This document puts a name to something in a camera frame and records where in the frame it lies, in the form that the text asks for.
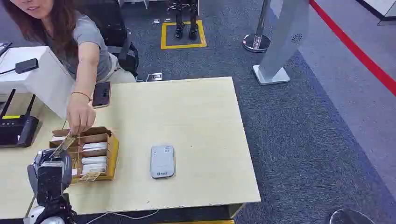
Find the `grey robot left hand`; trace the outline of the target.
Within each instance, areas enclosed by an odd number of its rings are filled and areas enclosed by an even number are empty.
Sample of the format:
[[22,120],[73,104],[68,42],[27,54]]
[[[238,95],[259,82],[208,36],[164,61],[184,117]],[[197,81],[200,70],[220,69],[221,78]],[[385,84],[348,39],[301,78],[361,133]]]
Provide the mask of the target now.
[[71,157],[55,148],[41,150],[27,166],[28,179],[38,205],[46,206],[60,197],[72,181]]

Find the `person's left hand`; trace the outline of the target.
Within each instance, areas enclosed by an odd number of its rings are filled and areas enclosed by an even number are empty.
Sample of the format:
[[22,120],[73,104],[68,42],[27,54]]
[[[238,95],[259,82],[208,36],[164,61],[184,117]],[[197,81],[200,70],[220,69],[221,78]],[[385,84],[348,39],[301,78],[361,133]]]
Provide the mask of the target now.
[[67,106],[66,119],[72,135],[79,135],[91,128],[96,118],[91,99],[82,92],[72,92]]

